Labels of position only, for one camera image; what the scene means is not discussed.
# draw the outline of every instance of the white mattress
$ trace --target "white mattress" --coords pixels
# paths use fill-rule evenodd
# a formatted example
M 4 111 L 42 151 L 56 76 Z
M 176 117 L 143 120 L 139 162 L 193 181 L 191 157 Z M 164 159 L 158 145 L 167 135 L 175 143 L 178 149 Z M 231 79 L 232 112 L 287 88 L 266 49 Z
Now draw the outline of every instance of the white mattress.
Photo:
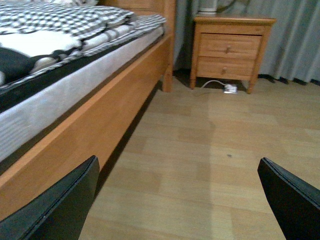
M 0 162 L 51 125 L 163 32 L 159 27 L 0 113 Z

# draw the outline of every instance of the white cable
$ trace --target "white cable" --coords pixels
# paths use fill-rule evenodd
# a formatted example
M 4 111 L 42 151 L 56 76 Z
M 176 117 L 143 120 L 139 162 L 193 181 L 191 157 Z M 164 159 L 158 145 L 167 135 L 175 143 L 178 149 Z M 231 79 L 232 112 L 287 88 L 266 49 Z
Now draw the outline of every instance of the white cable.
M 210 80 L 210 81 L 207 81 L 207 82 L 201 87 L 201 89 L 204 88 L 205 86 L 207 86 L 209 83 L 212 83 L 212 82 L 217 82 L 217 83 L 222 84 L 223 86 L 227 86 L 227 84 L 224 84 L 224 83 L 222 83 L 222 82 L 220 82 L 220 81 L 218 81 L 218 80 Z

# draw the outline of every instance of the black and white comforter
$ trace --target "black and white comforter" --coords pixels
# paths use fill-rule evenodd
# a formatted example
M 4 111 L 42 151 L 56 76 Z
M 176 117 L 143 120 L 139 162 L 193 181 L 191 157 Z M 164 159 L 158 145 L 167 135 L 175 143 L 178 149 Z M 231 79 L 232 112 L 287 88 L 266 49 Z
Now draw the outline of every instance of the black and white comforter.
M 81 47 L 80 40 L 62 32 L 19 32 L 12 28 L 0 28 L 0 85 L 77 54 Z
M 0 1 L 0 91 L 138 38 L 165 21 L 116 7 Z

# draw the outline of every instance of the checkered bedding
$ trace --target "checkered bedding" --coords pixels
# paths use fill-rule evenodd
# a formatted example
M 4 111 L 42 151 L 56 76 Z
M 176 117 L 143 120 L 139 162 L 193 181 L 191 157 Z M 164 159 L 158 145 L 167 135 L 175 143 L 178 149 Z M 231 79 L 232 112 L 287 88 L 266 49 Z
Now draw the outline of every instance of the checkered bedding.
M 62 32 L 80 40 L 136 19 L 132 11 L 111 6 L 0 1 L 1 28 Z
M 25 75 L 18 80 L 7 82 L 3 85 L 0 83 L 0 94 L 6 92 L 10 88 L 14 88 L 17 85 L 23 84 L 26 81 L 31 81 L 33 78 L 46 73 L 48 71 L 62 67 L 71 61 L 77 60 L 82 57 L 91 57 L 95 54 L 101 53 L 108 50 L 114 46 L 122 45 L 130 40 L 141 37 L 144 34 L 151 32 L 152 30 L 160 27 L 166 19 L 160 15 L 149 15 L 149 16 L 139 16 L 137 21 L 128 22 L 127 24 L 122 24 L 118 27 L 107 28 L 100 34 L 95 34 L 91 37 L 84 38 L 81 40 L 82 46 L 78 48 L 73 48 L 74 51 L 70 52 L 69 55 L 64 57 L 55 58 L 59 61 L 54 62 L 52 65 L 42 68 L 37 71 L 31 71 L 31 74 Z M 19 31 L 21 34 L 30 34 L 27 30 L 22 29 Z M 7 34 L 6 31 L 1 31 L 0 34 Z

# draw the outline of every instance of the wooden bed frame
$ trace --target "wooden bed frame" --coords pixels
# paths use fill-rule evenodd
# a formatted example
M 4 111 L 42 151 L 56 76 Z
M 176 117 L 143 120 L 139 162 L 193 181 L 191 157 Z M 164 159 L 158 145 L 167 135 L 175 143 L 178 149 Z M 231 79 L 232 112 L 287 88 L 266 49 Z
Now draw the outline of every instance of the wooden bed frame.
M 163 91 L 172 90 L 175 1 L 103 0 L 100 5 L 138 15 L 161 14 L 167 19 L 168 31 L 0 176 L 0 220 L 90 156 L 98 156 L 102 169 L 161 76 Z

